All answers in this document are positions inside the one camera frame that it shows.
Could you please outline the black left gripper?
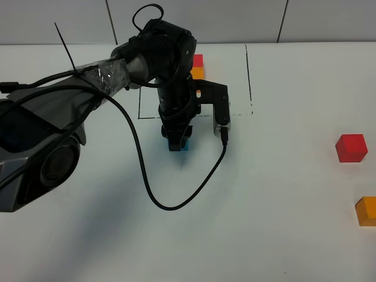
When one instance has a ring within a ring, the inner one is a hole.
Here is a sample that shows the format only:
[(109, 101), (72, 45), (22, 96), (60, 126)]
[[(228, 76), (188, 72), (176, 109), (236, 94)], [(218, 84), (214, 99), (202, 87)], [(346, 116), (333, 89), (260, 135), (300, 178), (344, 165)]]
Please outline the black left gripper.
[(187, 105), (183, 109), (158, 108), (162, 120), (162, 136), (167, 139), (171, 152), (188, 150), (188, 139), (192, 135), (192, 119), (201, 113), (200, 105)]

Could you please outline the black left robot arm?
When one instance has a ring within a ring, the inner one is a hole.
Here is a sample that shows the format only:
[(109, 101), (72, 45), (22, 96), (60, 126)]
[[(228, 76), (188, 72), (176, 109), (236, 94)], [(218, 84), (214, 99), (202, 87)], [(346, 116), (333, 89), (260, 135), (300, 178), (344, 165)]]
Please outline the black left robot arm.
[(155, 88), (161, 112), (185, 109), (195, 50), (190, 31), (152, 19), (109, 59), (30, 85), (2, 83), (1, 211), (14, 212), (69, 179), (86, 143), (86, 118), (120, 90)]

